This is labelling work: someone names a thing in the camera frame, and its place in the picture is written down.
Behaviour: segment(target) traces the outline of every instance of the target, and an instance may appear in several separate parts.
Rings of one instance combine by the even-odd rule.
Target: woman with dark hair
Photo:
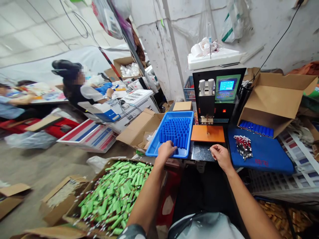
[[[85,85],[85,75],[82,72],[80,63],[73,63],[68,60],[56,60],[52,62],[52,72],[63,77],[63,93],[69,102],[81,112],[85,109],[78,105],[79,102],[89,102],[91,105],[103,104],[112,97],[113,90],[107,90],[107,99],[96,89]]]

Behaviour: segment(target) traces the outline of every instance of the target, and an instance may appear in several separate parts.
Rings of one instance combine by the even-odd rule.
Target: human hand
[[[106,91],[106,95],[107,95],[108,97],[110,97],[110,98],[111,98],[111,96],[112,96],[113,93],[114,93],[114,90],[112,90],[111,88],[108,88],[107,91]]]
[[[166,141],[159,147],[159,155],[155,160],[155,165],[159,164],[161,166],[164,166],[167,159],[172,156],[172,154],[177,149],[177,146],[174,147],[174,144],[171,140]]]
[[[209,150],[212,153],[213,158],[217,160],[219,166],[226,174],[234,169],[229,157],[229,152],[226,148],[219,144],[215,144],[211,146]]]

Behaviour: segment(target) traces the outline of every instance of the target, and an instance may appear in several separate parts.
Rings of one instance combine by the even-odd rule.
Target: digital display screen
[[[219,86],[219,90],[220,91],[233,90],[234,82],[235,81],[221,81],[220,86]]]

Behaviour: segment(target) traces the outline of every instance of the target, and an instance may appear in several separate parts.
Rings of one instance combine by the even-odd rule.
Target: wooden board
[[[225,143],[224,129],[222,126],[194,125],[190,140]]]

